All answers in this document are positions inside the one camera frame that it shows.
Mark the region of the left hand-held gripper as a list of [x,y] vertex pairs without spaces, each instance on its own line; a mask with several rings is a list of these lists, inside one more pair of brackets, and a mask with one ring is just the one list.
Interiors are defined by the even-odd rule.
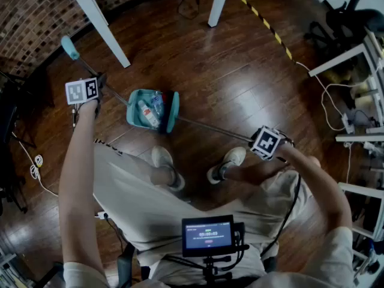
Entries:
[[106,74],[101,74],[98,77],[68,82],[65,84],[67,103],[73,107],[73,119],[76,118],[81,106],[92,100],[97,100],[98,102],[95,110],[95,116],[98,116],[101,107],[100,103],[104,95],[103,88],[106,84],[106,79]]

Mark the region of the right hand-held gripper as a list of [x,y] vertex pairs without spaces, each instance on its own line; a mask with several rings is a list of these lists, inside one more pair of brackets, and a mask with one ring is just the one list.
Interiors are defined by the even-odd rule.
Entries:
[[263,126],[252,135],[248,147],[263,161],[270,161],[273,159],[277,147],[287,143],[294,146],[293,140],[286,133],[276,128]]

